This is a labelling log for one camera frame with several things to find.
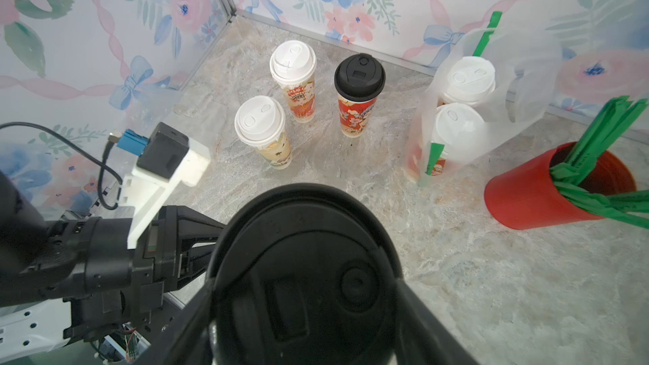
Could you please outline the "white-lid red cup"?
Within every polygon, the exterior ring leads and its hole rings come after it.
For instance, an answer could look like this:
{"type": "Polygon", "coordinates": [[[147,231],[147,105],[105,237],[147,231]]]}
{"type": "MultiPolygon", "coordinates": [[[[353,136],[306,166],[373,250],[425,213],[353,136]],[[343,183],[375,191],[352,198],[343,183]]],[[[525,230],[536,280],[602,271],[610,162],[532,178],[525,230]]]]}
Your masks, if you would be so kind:
{"type": "Polygon", "coordinates": [[[419,180],[425,165],[425,149],[434,142],[446,146],[446,165],[451,155],[461,143],[462,135],[469,135],[484,123],[483,118],[472,107],[462,103],[438,106],[434,116],[419,118],[414,135],[414,147],[408,157],[408,169],[419,180]]]}
{"type": "Polygon", "coordinates": [[[446,74],[439,102],[476,106],[495,90],[495,78],[495,66],[487,59],[463,57],[446,74]]]}

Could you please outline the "clear plastic carrier bag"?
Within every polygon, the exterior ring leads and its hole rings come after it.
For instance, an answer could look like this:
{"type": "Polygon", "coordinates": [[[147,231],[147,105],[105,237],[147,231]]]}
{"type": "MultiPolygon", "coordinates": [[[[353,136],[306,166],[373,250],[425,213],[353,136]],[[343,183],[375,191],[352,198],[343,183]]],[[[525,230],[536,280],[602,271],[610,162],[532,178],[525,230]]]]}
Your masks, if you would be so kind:
{"type": "MultiPolygon", "coordinates": [[[[407,163],[419,118],[432,117],[438,106],[445,105],[439,102],[439,97],[446,74],[460,59],[473,55],[485,30],[473,30],[461,36],[420,97],[402,162],[405,175],[416,184],[418,180],[411,175],[407,163]]],[[[458,172],[542,118],[554,96],[554,84],[563,62],[561,46],[549,33],[511,28],[496,28],[482,57],[495,66],[495,90],[484,102],[470,107],[484,123],[475,132],[461,136],[456,155],[451,155],[439,177],[458,172]]]]}

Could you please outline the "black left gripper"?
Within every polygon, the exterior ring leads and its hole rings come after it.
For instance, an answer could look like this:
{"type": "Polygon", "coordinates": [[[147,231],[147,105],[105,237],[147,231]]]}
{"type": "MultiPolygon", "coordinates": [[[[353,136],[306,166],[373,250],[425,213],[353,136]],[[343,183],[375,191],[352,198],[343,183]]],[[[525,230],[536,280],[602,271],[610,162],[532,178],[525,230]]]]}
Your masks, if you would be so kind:
{"type": "Polygon", "coordinates": [[[1,178],[1,304],[60,299],[64,338],[95,341],[124,323],[145,326],[174,292],[207,270],[225,226],[186,206],[164,206],[128,247],[128,218],[45,221],[1,178]]]}

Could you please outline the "black-lid red cup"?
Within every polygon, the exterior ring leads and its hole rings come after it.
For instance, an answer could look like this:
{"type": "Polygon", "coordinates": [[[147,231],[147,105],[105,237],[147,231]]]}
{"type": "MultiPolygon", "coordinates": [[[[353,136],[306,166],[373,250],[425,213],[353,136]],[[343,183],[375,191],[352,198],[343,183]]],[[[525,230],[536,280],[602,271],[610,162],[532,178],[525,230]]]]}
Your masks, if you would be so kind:
{"type": "Polygon", "coordinates": [[[389,234],[353,196],[290,184],[251,200],[226,226],[214,281],[219,364],[387,364],[394,352],[389,234]]]}
{"type": "Polygon", "coordinates": [[[385,81],[383,65],[369,54],[353,55],[338,65],[334,86],[344,135],[358,138],[363,133],[385,81]]]}

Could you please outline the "green straw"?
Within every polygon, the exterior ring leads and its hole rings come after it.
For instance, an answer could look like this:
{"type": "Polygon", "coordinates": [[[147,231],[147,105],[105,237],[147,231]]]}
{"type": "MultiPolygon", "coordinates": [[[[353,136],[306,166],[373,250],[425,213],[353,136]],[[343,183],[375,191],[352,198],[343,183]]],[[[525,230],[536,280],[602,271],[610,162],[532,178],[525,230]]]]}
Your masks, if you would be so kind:
{"type": "Polygon", "coordinates": [[[478,45],[475,48],[475,51],[473,52],[473,57],[482,57],[484,51],[486,50],[486,47],[489,44],[491,36],[495,33],[496,28],[500,24],[500,20],[502,18],[503,13],[501,11],[495,11],[492,13],[488,26],[483,32],[483,35],[481,36],[478,45]]]}

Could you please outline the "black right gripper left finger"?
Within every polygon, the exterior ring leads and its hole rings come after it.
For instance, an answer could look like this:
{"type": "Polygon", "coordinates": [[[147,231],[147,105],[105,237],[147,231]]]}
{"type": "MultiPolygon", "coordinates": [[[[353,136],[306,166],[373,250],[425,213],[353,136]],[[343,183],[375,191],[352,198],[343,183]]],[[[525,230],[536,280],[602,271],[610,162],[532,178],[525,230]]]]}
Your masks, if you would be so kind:
{"type": "Polygon", "coordinates": [[[147,364],[212,364],[211,304],[215,280],[206,281],[179,316],[146,350],[147,364]]]}

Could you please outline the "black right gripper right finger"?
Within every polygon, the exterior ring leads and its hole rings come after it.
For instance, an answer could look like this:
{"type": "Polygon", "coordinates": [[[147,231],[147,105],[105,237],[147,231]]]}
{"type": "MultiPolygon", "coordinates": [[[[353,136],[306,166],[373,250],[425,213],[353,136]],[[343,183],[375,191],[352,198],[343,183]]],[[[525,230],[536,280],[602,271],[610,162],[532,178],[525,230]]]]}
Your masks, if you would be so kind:
{"type": "Polygon", "coordinates": [[[401,278],[395,287],[398,364],[478,365],[401,278]]]}

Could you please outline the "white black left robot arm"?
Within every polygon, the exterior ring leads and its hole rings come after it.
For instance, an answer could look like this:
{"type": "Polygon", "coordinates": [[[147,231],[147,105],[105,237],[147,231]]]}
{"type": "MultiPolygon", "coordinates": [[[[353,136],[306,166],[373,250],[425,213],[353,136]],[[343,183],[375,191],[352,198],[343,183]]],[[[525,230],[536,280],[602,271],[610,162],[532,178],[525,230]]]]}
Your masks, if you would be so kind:
{"type": "Polygon", "coordinates": [[[158,335],[165,295],[206,272],[224,225],[165,206],[128,246],[128,218],[46,221],[1,181],[3,362],[120,334],[158,335]]]}

